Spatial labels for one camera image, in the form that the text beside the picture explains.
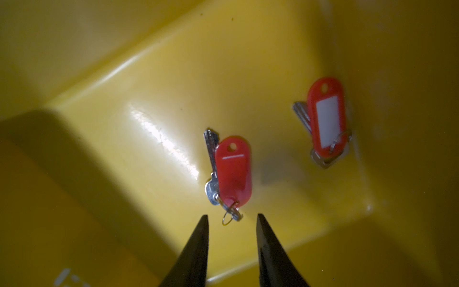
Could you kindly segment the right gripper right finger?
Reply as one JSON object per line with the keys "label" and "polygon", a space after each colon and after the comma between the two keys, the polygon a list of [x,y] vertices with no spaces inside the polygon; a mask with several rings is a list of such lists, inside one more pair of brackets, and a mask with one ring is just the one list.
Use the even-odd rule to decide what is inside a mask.
{"label": "right gripper right finger", "polygon": [[257,216],[261,287],[310,287],[295,268],[263,214]]}

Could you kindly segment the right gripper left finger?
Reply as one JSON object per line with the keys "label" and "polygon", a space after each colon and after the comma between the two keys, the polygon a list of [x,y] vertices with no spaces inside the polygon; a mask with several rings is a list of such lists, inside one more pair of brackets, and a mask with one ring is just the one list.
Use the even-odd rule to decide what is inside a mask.
{"label": "right gripper left finger", "polygon": [[205,287],[208,252],[209,219],[203,215],[160,287]]}

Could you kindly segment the red tagged key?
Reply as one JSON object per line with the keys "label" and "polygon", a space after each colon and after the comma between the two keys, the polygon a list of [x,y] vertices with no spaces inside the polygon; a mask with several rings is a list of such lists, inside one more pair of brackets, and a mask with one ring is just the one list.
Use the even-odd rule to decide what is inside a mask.
{"label": "red tagged key", "polygon": [[239,222],[243,219],[239,209],[252,195],[251,147],[241,136],[220,140],[212,129],[206,129],[203,136],[212,167],[204,186],[206,196],[212,205],[224,209],[223,226]]}
{"label": "red tagged key", "polygon": [[339,80],[318,79],[307,99],[294,102],[292,109],[311,135],[310,156],[315,164],[327,169],[349,153],[353,134],[347,127],[344,88]]}

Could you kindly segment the yellow bottom drawer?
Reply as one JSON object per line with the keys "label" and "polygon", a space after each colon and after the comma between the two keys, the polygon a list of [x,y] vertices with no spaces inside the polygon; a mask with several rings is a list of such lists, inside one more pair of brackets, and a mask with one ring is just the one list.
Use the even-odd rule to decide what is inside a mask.
{"label": "yellow bottom drawer", "polygon": [[[292,109],[323,77],[327,169]],[[227,226],[206,129],[251,147]],[[209,287],[258,286],[258,214],[311,286],[456,287],[458,2],[2,1],[1,285],[156,287],[205,214]]]}

